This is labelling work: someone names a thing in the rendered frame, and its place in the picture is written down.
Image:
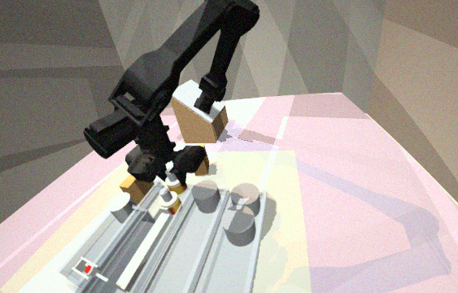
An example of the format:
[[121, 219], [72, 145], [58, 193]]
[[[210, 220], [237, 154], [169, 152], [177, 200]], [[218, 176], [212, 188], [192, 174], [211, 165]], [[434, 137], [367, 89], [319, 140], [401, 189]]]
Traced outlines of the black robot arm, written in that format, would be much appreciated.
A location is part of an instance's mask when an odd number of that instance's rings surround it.
[[[137, 135], [160, 128], [160, 114], [171, 102], [182, 70], [220, 30], [211, 69], [201, 78], [202, 93], [194, 104], [209, 114], [212, 104], [225, 95], [225, 73], [239, 39], [256, 25], [259, 12], [250, 0], [204, 0], [159, 49], [141, 55], [127, 68], [108, 99], [114, 111], [83, 131], [93, 150], [108, 159]], [[126, 92], [135, 99], [128, 100]], [[139, 181], [153, 182], [170, 159], [157, 142], [151, 149], [139, 146], [127, 172]]]

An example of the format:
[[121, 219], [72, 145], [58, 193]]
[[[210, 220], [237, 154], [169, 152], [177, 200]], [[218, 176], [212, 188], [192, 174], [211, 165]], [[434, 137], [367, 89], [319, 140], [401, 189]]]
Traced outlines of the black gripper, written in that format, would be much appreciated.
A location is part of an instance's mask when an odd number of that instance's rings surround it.
[[175, 173], [181, 186], [185, 185], [186, 174], [196, 173], [198, 167], [206, 157], [205, 150], [202, 146], [185, 146], [183, 150], [173, 151], [176, 146], [175, 142], [171, 142], [168, 131], [170, 130], [168, 125], [163, 125], [152, 133], [145, 135], [137, 135], [134, 139], [137, 144], [130, 152], [125, 156], [125, 162], [127, 165], [132, 163], [135, 155], [141, 150], [139, 144], [144, 149], [151, 149], [152, 145], [157, 142], [160, 144], [162, 149], [167, 153], [170, 159], [169, 163], [173, 162], [173, 167], [169, 173]]

